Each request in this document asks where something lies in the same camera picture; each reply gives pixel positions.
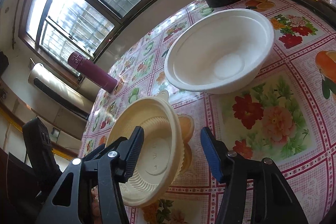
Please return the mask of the large cream plastic bowl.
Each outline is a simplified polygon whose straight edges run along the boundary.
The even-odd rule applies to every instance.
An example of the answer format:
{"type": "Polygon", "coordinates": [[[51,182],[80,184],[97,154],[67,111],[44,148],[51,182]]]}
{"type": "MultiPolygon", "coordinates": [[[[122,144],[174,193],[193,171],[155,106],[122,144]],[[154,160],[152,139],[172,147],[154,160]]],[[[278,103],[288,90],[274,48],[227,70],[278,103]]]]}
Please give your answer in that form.
{"type": "Polygon", "coordinates": [[[137,126],[144,130],[143,146],[133,176],[120,188],[126,206],[144,207],[164,196],[183,165],[181,126],[168,91],[129,105],[115,121],[106,145],[121,136],[129,138],[137,126]]]}

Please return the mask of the white paper bowl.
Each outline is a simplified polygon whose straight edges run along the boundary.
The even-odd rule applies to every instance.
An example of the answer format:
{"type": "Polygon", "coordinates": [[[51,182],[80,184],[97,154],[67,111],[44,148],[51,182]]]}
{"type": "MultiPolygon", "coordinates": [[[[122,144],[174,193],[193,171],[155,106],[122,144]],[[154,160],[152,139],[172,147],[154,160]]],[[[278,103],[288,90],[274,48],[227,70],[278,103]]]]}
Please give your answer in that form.
{"type": "Polygon", "coordinates": [[[169,83],[189,92],[232,93],[249,85],[274,45],[272,23],[259,12],[215,12],[181,34],[164,71],[169,83]]]}

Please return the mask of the white standing air conditioner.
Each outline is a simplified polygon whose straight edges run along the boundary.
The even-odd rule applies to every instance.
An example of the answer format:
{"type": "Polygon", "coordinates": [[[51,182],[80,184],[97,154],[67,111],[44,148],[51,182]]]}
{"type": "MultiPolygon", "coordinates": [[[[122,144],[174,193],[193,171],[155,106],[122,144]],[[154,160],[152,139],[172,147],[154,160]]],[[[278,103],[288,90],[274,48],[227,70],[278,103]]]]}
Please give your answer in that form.
{"type": "Polygon", "coordinates": [[[37,63],[30,71],[28,82],[68,111],[88,120],[93,103],[58,79],[43,64],[37,63]]]}

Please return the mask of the floral plastic tablecloth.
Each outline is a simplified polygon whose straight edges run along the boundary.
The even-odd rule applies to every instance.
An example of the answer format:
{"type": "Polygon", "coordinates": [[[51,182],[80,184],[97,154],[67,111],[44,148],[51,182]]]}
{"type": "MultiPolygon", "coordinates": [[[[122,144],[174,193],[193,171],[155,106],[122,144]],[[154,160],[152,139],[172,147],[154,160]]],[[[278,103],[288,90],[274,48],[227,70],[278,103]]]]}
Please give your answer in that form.
{"type": "Polygon", "coordinates": [[[237,8],[265,15],[274,48],[257,78],[241,91],[215,96],[171,86],[163,64],[174,40],[213,12],[196,0],[128,46],[109,73],[120,81],[100,91],[81,140],[80,156],[104,144],[117,117],[134,101],[169,92],[177,114],[194,120],[192,163],[153,204],[127,208],[131,223],[214,223],[224,186],[211,175],[200,142],[209,127],[247,159],[273,159],[309,223],[335,203],[335,28],[299,0],[242,0],[237,8]]]}

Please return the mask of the magenta thermos bottle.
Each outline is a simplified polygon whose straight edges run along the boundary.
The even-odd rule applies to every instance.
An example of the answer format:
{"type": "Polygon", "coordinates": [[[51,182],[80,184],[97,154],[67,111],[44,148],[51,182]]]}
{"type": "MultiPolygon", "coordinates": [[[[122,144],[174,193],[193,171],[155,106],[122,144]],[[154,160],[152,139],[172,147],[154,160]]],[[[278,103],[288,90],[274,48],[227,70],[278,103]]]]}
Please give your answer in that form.
{"type": "Polygon", "coordinates": [[[67,63],[108,93],[117,86],[116,79],[77,51],[70,54],[67,63]]]}

